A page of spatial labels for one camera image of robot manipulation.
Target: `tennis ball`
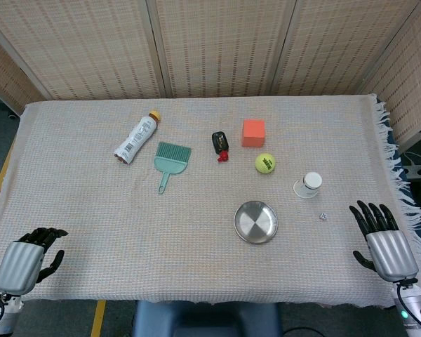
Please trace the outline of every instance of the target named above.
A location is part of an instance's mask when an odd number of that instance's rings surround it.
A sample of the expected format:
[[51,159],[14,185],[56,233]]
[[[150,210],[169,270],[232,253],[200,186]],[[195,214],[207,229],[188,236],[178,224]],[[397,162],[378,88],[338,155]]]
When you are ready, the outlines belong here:
[[276,166],[276,160],[270,153],[259,154],[255,159],[255,168],[261,173],[270,173]]

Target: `teal dustpan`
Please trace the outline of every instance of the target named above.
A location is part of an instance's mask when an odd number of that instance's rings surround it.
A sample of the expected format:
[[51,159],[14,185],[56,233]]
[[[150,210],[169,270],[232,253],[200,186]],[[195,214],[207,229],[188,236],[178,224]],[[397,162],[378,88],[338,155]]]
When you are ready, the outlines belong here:
[[154,165],[163,172],[161,184],[159,186],[159,194],[166,190],[168,178],[170,174],[178,174],[185,170],[187,162],[189,161],[190,152],[189,147],[168,144],[160,142],[157,147],[156,158],[154,158]]

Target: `metal bowl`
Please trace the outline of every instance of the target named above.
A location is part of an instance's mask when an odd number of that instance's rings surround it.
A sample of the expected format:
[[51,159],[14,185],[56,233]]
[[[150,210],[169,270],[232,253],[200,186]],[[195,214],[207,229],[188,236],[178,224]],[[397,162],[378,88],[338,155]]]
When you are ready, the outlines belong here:
[[276,234],[278,218],[266,203],[248,201],[237,210],[234,226],[243,240],[251,244],[264,244]]

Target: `small white cup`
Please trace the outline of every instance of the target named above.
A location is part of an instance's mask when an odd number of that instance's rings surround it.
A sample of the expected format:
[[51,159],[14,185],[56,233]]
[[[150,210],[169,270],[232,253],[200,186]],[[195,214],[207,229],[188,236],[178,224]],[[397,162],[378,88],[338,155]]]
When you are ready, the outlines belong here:
[[322,183],[323,178],[317,172],[309,172],[303,179],[295,182],[293,191],[299,197],[305,199],[313,198],[318,194]]

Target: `orange foam block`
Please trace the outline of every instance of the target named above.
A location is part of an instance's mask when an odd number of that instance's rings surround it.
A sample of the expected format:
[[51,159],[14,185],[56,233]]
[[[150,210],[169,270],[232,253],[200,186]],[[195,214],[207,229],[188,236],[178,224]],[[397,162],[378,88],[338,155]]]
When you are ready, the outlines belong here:
[[265,142],[265,122],[261,119],[243,121],[241,146],[262,147]]

